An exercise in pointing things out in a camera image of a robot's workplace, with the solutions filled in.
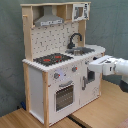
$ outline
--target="faucet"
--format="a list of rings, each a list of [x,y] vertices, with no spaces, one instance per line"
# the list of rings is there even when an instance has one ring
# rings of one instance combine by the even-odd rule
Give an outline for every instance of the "faucet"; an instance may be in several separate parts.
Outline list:
[[[68,48],[69,48],[69,49],[72,49],[73,47],[75,47],[75,44],[73,44],[73,42],[72,42],[72,39],[73,39],[73,37],[74,37],[75,35],[80,36],[80,41],[82,41],[82,35],[81,35],[80,33],[74,33],[74,34],[71,36],[71,38],[70,38],[70,43],[68,44]]]

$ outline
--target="backsplash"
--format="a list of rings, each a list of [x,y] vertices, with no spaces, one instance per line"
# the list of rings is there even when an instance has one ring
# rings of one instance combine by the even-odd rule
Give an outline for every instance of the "backsplash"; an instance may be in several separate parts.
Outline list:
[[[67,49],[70,37],[78,33],[78,22],[35,27],[31,31],[33,59]],[[78,46],[78,36],[73,38]]]

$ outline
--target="stovetop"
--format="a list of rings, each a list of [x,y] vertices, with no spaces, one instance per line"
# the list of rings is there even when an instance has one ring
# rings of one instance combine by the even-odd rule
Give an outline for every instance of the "stovetop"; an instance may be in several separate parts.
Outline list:
[[[73,57],[70,57],[61,53],[54,53],[51,55],[36,58],[33,61],[48,67],[50,65],[61,63],[69,59],[73,59]]]

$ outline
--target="microwave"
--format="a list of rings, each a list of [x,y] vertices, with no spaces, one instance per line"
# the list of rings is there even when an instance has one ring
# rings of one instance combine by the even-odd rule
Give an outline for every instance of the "microwave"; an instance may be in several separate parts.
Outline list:
[[[88,4],[73,4],[72,21],[85,20],[89,15]]]

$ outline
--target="oven window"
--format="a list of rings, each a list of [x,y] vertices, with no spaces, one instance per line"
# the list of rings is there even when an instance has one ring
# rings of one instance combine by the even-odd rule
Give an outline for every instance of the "oven window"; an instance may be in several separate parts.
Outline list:
[[[73,103],[73,85],[56,92],[56,111]]]

